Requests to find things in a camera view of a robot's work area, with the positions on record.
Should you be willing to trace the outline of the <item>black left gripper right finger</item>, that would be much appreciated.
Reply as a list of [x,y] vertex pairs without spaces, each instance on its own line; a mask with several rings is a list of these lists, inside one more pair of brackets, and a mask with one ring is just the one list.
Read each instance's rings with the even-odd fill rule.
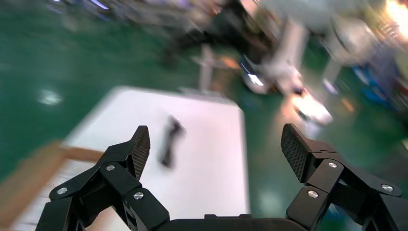
[[405,231],[408,202],[394,184],[346,162],[328,144],[308,139],[286,124],[281,150],[303,188],[286,211],[287,219],[315,231],[336,205],[366,231]]

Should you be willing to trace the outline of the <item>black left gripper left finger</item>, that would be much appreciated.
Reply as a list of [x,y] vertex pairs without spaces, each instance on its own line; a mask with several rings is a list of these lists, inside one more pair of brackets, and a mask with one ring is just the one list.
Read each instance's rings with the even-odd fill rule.
[[112,207],[130,230],[158,230],[170,217],[140,183],[149,152],[148,128],[139,126],[130,140],[108,147],[93,167],[55,187],[36,229],[83,231]]

